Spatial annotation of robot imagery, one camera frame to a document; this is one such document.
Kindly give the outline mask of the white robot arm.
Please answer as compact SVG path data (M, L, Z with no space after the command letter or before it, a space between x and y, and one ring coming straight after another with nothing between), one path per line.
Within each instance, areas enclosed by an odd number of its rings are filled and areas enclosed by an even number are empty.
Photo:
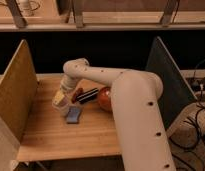
M176 171L158 106L163 83L152 72L92 67L84 59L63 66L60 89L53 106L69 111L68 95L82 79L111 88L111 106L125 171Z

